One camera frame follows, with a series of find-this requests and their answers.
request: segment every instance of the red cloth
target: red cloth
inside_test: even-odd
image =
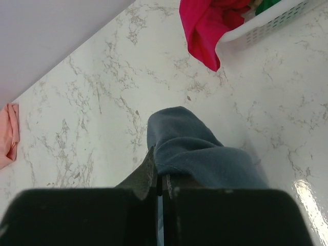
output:
[[[240,15],[250,8],[250,0],[181,0],[180,17],[188,51],[213,71],[220,68],[215,46],[226,33],[241,26]]]

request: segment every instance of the white marble tile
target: white marble tile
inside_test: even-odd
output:
[[[118,184],[145,156],[148,117],[182,105],[247,150],[328,245],[328,5],[214,73],[188,54],[178,2],[135,2],[16,100],[21,142],[0,171],[0,214],[23,189]]]

